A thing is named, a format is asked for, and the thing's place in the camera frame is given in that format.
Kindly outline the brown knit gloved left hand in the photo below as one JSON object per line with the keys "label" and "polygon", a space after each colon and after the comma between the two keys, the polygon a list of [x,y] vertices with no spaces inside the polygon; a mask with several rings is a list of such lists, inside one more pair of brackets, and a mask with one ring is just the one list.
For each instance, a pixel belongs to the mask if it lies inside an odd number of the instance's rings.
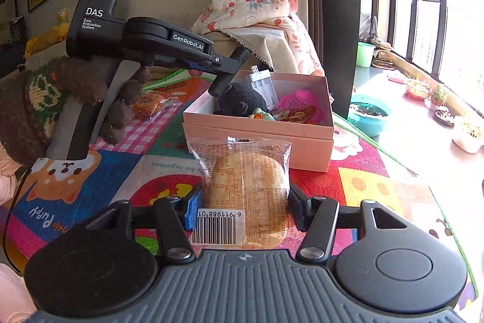
{"label": "brown knit gloved left hand", "polygon": [[58,117],[69,95],[95,106],[108,86],[92,64],[78,58],[54,57],[34,71],[1,81],[1,172],[17,170],[46,156]]}

